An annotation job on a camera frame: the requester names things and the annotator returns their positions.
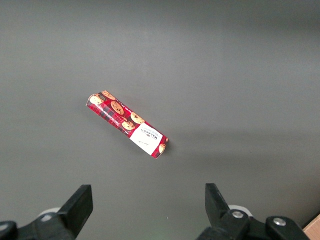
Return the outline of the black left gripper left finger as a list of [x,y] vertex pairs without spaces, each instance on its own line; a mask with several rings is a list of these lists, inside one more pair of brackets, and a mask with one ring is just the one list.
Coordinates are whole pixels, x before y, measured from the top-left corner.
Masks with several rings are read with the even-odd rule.
[[2,240],[75,240],[93,211],[92,186],[81,185],[58,208],[43,211],[29,224],[18,227],[12,220],[0,222]]

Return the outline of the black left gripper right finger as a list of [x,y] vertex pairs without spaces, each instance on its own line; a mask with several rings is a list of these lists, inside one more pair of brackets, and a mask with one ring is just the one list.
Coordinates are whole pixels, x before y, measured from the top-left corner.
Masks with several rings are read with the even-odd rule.
[[308,240],[292,219],[269,216],[260,222],[239,208],[231,209],[214,183],[205,184],[205,211],[210,227],[199,240]]

